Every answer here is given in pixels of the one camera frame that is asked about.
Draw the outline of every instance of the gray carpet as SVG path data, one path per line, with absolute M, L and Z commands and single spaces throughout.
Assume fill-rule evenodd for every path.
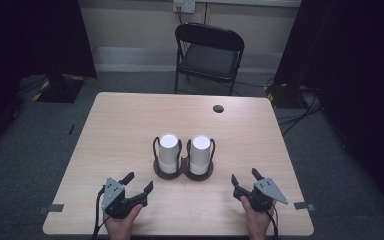
M 237 81 L 244 84 L 236 84 L 235 95 L 265 97 L 261 86 L 272 77 L 240 73 Z M 24 79 L 22 86 L 40 79 Z M 179 88 L 186 94 L 228 92 L 218 83 L 195 78 L 181 81 Z M 0 239 L 89 239 L 46 236 L 42 231 L 46 215 L 37 212 L 52 203 L 95 96 L 104 91 L 171 94 L 173 90 L 173 72 L 114 72 L 88 79 L 73 104 L 34 102 L 38 88 L 25 92 L 18 117 L 0 137 Z M 305 97 L 310 103 L 312 94 Z M 275 109 L 280 122 L 303 112 Z M 310 212 L 312 236 L 282 239 L 384 239 L 384 197 L 344 151 L 324 113 L 304 118 L 284 138 L 304 198 L 316 210 Z

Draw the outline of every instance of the chair backrest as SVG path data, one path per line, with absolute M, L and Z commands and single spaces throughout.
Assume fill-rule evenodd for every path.
M 243 52 L 244 40 L 236 32 L 200 23 L 184 23 L 176 28 L 176 40 L 192 44 Z

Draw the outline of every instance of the electrical outlet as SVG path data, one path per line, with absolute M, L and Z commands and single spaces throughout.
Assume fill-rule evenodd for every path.
M 173 12 L 195 13 L 195 1 L 173 0 Z
M 173 12 L 184 12 L 183 9 L 185 8 L 185 1 L 183 0 L 173 0 Z
M 195 13 L 195 1 L 185 1 L 184 5 L 185 13 Z

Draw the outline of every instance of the chair seat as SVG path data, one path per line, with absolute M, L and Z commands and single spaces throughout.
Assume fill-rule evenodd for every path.
M 206 75 L 218 78 L 219 81 L 230 82 L 235 74 L 237 58 L 238 53 L 234 51 L 191 44 L 179 70 L 185 74 Z

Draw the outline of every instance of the black folding chair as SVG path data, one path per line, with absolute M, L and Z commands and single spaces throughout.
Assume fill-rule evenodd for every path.
M 232 95 L 236 75 L 245 48 L 243 39 L 234 31 L 200 23 L 185 23 L 176 28 L 177 64 L 175 91 L 179 73 L 230 83 Z

